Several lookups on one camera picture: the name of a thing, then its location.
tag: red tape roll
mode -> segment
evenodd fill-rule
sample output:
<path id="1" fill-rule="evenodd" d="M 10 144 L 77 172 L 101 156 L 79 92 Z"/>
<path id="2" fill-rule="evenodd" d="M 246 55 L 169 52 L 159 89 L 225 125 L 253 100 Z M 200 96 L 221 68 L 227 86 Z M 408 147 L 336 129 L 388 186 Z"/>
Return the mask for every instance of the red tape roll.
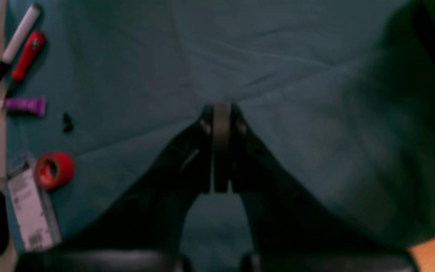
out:
<path id="1" fill-rule="evenodd" d="M 45 153 L 36 162 L 35 177 L 38 186 L 45 190 L 67 184 L 73 177 L 74 167 L 66 153 Z"/>

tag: white marker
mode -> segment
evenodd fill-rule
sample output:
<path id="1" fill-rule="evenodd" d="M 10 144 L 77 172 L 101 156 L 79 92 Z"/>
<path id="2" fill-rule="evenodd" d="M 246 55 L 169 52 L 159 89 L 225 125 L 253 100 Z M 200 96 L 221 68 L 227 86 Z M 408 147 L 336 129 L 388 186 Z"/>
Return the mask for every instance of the white marker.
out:
<path id="1" fill-rule="evenodd" d="M 19 48 L 25 41 L 26 36 L 28 36 L 29 32 L 33 28 L 33 25 L 35 24 L 40 14 L 41 14 L 41 8 L 36 4 L 31 5 L 28 11 L 26 11 L 23 20 L 21 21 L 18 28 L 16 29 L 16 32 L 12 36 L 5 50 L 5 53 L 3 54 L 3 57 L 1 58 L 0 81 L 10 69 L 11 62 L 13 61 L 14 57 L 16 56 L 16 53 L 18 52 Z"/>

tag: teal fabric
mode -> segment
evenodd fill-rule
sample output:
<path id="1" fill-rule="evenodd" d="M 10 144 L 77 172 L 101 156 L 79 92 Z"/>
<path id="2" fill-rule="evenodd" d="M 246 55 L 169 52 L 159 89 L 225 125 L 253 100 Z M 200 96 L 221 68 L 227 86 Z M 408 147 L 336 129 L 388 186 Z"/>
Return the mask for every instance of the teal fabric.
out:
<path id="1" fill-rule="evenodd" d="M 30 4 L 9 0 L 8 36 Z M 74 158 L 74 179 L 51 195 L 64 239 L 216 102 L 238 103 L 283 167 L 357 229 L 396 246 L 435 236 L 435 68 L 413 34 L 412 2 L 41 4 L 48 45 L 17 96 L 45 95 L 48 113 L 8 118 L 7 158 Z M 198 271 L 232 270 L 249 235 L 237 196 L 201 196 L 181 251 Z"/>

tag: black clamp jaw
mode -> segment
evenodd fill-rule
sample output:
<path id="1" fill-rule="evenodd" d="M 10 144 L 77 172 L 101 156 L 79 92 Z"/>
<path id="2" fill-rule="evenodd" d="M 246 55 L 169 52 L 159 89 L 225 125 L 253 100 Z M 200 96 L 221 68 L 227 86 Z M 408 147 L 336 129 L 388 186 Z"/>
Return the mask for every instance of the black clamp jaw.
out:
<path id="1" fill-rule="evenodd" d="M 417 271 L 409 253 L 354 231 L 320 205 L 281 167 L 234 104 L 205 106 L 197 121 L 172 139 L 150 169 L 90 227 L 48 252 L 23 256 L 20 263 L 108 249 L 166 252 L 182 263 L 185 258 L 177 252 L 187 212 L 200 193 L 211 191 L 212 179 L 216 193 L 228 192 L 231 183 L 233 193 L 240 194 L 245 206 L 257 253 L 244 258 L 242 271 L 295 271 L 307 263 L 304 258 L 331 260 L 324 257 L 327 254 L 335 256 L 335 261 L 349 263 L 360 259 L 356 253 L 361 257 L 365 254 L 364 260 L 369 260 L 371 267 L 385 254 L 401 260 L 385 271 Z M 338 258 L 338 253 L 346 256 Z M 287 263 L 276 266 L 276 258 L 284 257 Z M 84 260 L 88 258 L 81 259 L 80 265 L 85 265 Z"/>

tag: purple tube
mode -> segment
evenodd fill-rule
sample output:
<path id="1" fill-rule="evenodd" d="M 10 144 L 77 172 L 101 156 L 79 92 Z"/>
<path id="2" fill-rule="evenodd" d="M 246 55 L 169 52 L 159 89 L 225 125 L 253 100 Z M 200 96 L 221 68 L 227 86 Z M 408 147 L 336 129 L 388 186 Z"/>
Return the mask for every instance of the purple tube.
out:
<path id="1" fill-rule="evenodd" d="M 46 98 L 6 98 L 3 103 L 4 107 L 10 111 L 28 112 L 39 117 L 45 116 Z"/>

